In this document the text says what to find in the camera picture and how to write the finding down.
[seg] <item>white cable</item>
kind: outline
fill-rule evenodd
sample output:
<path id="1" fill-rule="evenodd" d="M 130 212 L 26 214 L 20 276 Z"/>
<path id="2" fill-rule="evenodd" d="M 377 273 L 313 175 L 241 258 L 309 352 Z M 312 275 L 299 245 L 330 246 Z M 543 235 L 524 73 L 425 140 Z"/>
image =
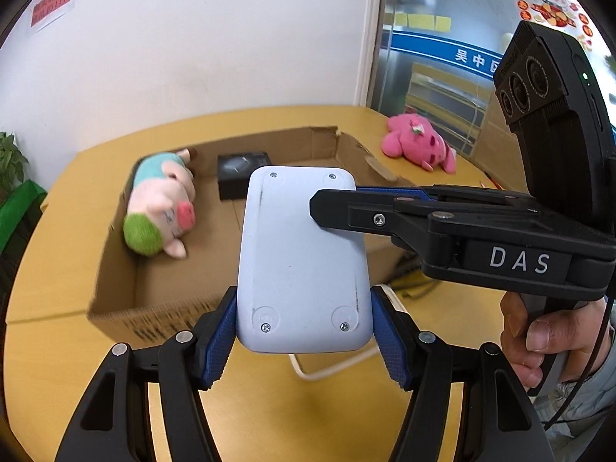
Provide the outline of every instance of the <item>white cable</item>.
<path id="1" fill-rule="evenodd" d="M 408 314 L 407 308 L 404 307 L 404 305 L 400 302 L 400 299 L 397 297 L 397 295 L 395 294 L 395 292 L 391 289 L 389 285 L 379 285 L 379 286 L 383 289 L 383 291 L 385 292 L 385 295 L 387 295 L 387 299 L 389 299 L 389 301 L 393 305 L 393 308 L 396 311 L 402 311 Z M 313 381 L 321 380 L 327 377 L 331 377 L 332 375 L 338 372 L 341 372 L 342 370 L 345 370 L 346 368 L 352 367 L 353 365 L 356 365 L 364 360 L 367 360 L 368 358 L 374 356 L 375 354 L 378 354 L 378 351 L 379 351 L 378 346 L 373 345 L 372 347 L 366 349 L 365 351 L 362 351 L 359 354 L 356 354 L 355 356 L 348 358 L 347 360 L 341 361 L 340 363 L 336 363 L 335 365 L 324 368 L 322 370 L 318 370 L 318 372 L 313 372 L 313 373 L 306 373 L 304 372 L 304 370 L 302 370 L 302 365 L 298 361 L 298 357 L 295 354 L 289 354 L 289 358 L 291 360 L 291 365 L 293 366 L 295 373 L 300 378 L 306 381 L 313 382 Z"/>
<path id="2" fill-rule="evenodd" d="M 371 348 L 368 348 L 365 351 L 362 351 L 361 353 L 356 354 L 355 356 L 350 357 L 347 360 L 336 363 L 335 365 L 313 373 L 306 373 L 304 372 L 304 370 L 302 370 L 302 366 L 300 365 L 298 357 L 295 356 L 295 354 L 289 354 L 289 357 L 291 358 L 291 364 L 293 366 L 293 369 L 295 370 L 295 373 L 297 373 L 300 378 L 303 378 L 307 381 L 317 381 L 327 377 L 331 377 L 335 373 L 341 372 L 345 368 L 352 367 L 353 365 L 356 365 L 357 363 L 362 362 L 365 359 L 374 356 L 375 354 L 378 354 L 378 351 L 379 348 L 376 345 L 373 345 Z"/>

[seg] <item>wooden table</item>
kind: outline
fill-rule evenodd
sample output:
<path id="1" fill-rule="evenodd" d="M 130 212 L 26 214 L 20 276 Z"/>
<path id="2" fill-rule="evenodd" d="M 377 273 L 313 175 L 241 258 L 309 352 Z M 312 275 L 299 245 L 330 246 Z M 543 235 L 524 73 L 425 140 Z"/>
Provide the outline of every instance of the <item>wooden table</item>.
<path id="1" fill-rule="evenodd" d="M 77 155 L 43 204 L 7 316 L 5 391 L 10 425 L 36 462 L 51 462 L 92 374 L 114 342 L 85 311 L 94 290 L 106 228 L 126 177 L 141 156 L 172 147 L 300 126 L 337 126 L 394 173 L 417 185 L 479 186 L 488 179 L 465 160 L 458 172 L 432 174 L 390 160 L 379 150 L 386 118 L 362 107 L 303 106 L 208 115 L 127 135 Z M 441 283 L 423 299 L 405 301 L 418 325 L 447 342 L 478 347 L 498 341 L 501 293 Z M 158 387 L 150 412 L 159 461 L 170 460 Z M 223 379 L 203 394 L 223 460 L 387 460 L 409 393 L 387 376 L 380 355 L 331 378 L 305 382 L 287 356 L 233 347 Z M 451 460 L 460 418 L 461 387 L 452 407 L 441 460 Z"/>

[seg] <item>camera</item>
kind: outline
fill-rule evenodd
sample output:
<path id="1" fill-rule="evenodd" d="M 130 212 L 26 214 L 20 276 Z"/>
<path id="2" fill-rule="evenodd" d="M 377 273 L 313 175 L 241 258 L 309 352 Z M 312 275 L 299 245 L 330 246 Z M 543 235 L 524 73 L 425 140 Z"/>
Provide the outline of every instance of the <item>camera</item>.
<path id="1" fill-rule="evenodd" d="M 529 192 L 554 211 L 611 232 L 616 149 L 597 79 L 577 39 L 520 22 L 494 74 L 517 135 Z"/>

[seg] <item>blue sign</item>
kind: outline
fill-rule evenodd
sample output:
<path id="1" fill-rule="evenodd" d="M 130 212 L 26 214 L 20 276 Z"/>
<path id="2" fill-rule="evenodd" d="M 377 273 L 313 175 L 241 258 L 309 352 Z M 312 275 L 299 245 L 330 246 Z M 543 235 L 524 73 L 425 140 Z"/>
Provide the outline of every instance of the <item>blue sign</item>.
<path id="1" fill-rule="evenodd" d="M 492 79 L 503 58 L 486 49 L 438 36 L 393 31 L 391 50 L 418 55 Z"/>

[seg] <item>green leaf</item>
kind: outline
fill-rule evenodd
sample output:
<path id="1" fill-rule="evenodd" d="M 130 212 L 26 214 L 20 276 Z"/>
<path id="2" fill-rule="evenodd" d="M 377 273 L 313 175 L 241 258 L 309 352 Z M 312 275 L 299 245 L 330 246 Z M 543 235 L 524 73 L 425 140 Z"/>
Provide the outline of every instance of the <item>green leaf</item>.
<path id="1" fill-rule="evenodd" d="M 15 171 L 17 173 L 17 180 L 19 182 L 23 182 L 23 165 L 21 163 L 17 163 L 15 165 Z"/>
<path id="2" fill-rule="evenodd" d="M 15 161 L 20 161 L 22 163 L 28 163 L 26 157 L 22 154 L 22 152 L 18 149 L 13 153 L 13 158 Z"/>
<path id="3" fill-rule="evenodd" d="M 7 151 L 0 152 L 0 171 L 6 172 L 6 169 L 8 168 L 8 164 L 10 163 L 10 157 L 11 157 L 10 152 L 7 152 Z"/>
<path id="4" fill-rule="evenodd" d="M 13 165 L 9 165 L 6 169 L 6 178 L 13 185 L 13 182 L 15 182 L 15 167 Z"/>
<path id="5" fill-rule="evenodd" d="M 15 135 L 11 134 L 8 135 L 3 141 L 2 141 L 2 146 L 4 147 L 4 149 L 6 149 L 7 151 L 11 148 L 15 148 L 17 149 L 17 147 L 14 144 L 15 142 Z"/>

